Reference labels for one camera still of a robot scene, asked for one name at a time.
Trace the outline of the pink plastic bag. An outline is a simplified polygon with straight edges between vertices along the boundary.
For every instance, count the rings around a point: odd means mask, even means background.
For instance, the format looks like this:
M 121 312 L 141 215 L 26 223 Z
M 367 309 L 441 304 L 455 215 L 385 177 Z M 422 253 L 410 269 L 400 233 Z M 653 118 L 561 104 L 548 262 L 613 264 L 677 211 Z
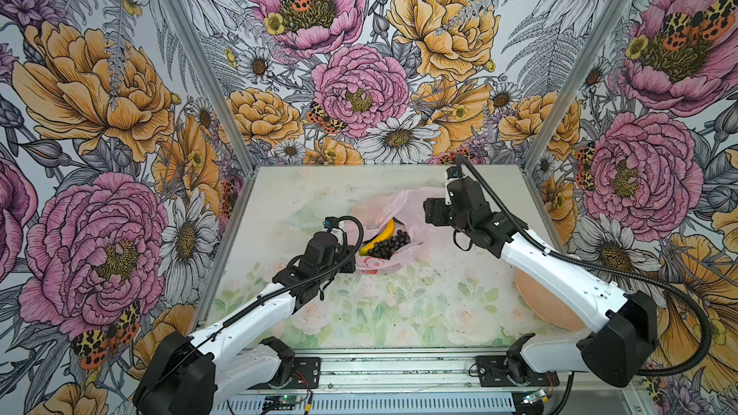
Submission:
M 409 234 L 411 243 L 399 249 L 390 259 L 362 257 L 357 253 L 356 270 L 365 275 L 384 275 L 401 270 L 405 266 L 424 259 L 440 250 L 442 243 L 452 235 L 449 228 L 436 228 L 425 221 L 423 203 L 428 198 L 443 198 L 444 191 L 437 186 L 402 189 L 396 192 L 372 192 L 355 195 L 340 202 L 334 197 L 316 198 L 290 216 L 290 224 L 306 231 L 316 231 L 320 222 L 309 223 L 315 216 L 351 215 L 361 222 L 364 236 L 359 249 L 377 236 L 388 221 L 395 219 L 395 231 Z

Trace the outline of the pink scalloped bowl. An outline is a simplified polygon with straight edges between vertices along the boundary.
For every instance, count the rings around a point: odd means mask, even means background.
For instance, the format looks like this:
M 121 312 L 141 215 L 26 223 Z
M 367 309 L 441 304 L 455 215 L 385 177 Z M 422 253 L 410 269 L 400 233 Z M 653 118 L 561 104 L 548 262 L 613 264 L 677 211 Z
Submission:
M 573 332 L 585 329 L 568 305 L 520 269 L 516 270 L 515 284 L 527 305 L 545 322 Z

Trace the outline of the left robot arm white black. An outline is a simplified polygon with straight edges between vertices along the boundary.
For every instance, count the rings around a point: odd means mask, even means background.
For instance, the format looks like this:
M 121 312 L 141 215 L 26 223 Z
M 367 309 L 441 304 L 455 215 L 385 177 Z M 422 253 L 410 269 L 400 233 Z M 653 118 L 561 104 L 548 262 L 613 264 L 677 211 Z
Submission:
M 245 307 L 190 335 L 173 332 L 157 347 L 134 393 L 138 414 L 209 414 L 239 392 L 281 385 L 294 353 L 265 332 L 325 292 L 356 262 L 364 228 L 346 215 L 328 217 L 305 252 L 288 261 Z

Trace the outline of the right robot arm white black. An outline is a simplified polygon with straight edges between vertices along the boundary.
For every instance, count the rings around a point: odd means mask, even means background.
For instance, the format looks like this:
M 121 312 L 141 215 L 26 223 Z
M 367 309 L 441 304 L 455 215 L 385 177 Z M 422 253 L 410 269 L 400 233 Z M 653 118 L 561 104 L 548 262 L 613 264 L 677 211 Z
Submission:
M 491 209 L 482 183 L 447 168 L 445 195 L 423 204 L 427 223 L 451 227 L 530 277 L 582 321 L 580 332 L 560 338 L 531 332 L 508 350 L 505 367 L 518 384 L 546 372 L 591 373 L 624 388 L 657 347 L 657 305 L 648 294 L 607 284 L 557 253 L 518 217 Z

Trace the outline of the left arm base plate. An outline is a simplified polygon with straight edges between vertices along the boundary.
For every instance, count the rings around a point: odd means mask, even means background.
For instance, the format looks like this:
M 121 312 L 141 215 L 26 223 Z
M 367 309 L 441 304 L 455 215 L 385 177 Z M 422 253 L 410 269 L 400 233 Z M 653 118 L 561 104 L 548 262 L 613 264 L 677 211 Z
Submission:
M 297 389 L 305 390 L 319 388 L 321 378 L 322 359 L 320 357 L 296 357 L 290 373 L 279 371 L 278 377 L 272 382 L 254 385 L 252 390 L 267 389 Z

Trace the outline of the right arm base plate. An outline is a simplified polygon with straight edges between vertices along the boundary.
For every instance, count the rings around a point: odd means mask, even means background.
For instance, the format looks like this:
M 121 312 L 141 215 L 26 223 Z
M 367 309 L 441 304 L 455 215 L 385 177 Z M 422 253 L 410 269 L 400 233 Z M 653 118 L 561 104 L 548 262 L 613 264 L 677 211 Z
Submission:
M 525 363 L 505 355 L 479 355 L 468 369 L 468 375 L 482 387 L 556 387 L 556 372 L 536 373 Z

